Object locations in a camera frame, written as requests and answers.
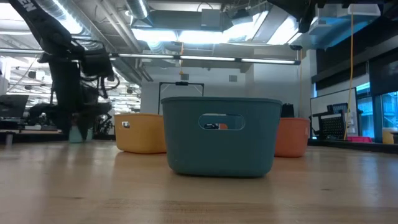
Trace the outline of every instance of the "window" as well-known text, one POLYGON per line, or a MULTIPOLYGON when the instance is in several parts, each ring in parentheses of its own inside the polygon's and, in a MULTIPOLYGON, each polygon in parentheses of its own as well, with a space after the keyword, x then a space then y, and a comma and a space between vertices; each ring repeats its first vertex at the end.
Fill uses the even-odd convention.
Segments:
POLYGON ((383 128, 398 128, 398 92, 382 95, 383 128))
POLYGON ((356 87, 358 99, 359 128, 362 136, 374 138, 373 103, 370 95, 370 83, 356 87))

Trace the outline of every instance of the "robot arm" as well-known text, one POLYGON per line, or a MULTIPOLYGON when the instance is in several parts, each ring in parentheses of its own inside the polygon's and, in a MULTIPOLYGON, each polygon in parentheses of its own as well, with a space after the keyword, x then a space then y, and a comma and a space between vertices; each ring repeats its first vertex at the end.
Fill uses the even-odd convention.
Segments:
POLYGON ((95 116, 111 109, 110 103, 98 104, 95 96, 84 85, 85 80, 101 83, 103 96, 107 98, 104 79, 113 76, 113 69, 106 49, 86 50, 58 20, 47 14, 35 0, 9 0, 11 6, 26 21, 29 29, 45 52, 40 63, 49 63, 57 106, 44 107, 52 113, 58 129, 68 132, 71 119, 77 117, 77 125, 83 139, 95 116))

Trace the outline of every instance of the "bin handle cutout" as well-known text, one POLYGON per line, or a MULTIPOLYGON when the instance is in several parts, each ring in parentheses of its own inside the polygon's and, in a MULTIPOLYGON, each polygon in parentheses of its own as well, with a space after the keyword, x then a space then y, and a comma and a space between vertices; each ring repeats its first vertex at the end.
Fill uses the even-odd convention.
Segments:
POLYGON ((245 124, 245 119, 239 114, 205 113, 199 117, 199 126, 204 130, 239 131, 245 124))
POLYGON ((130 122, 128 122, 128 121, 122 121, 122 128, 124 128, 124 129, 130 129, 130 122))

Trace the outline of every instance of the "wooden tabletop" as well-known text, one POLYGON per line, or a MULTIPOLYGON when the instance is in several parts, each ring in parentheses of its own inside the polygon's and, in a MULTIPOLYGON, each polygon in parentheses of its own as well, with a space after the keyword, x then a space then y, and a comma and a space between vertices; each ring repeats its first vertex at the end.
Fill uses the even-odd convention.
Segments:
POLYGON ((260 179, 173 173, 114 142, 0 149, 0 223, 398 223, 398 156, 309 147, 260 179))

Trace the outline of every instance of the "computer monitor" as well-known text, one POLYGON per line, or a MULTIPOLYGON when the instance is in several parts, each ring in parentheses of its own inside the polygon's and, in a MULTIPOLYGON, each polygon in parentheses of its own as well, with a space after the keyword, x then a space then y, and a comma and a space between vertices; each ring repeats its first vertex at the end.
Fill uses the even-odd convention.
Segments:
POLYGON ((21 118, 24 115, 29 95, 1 95, 0 117, 21 118))

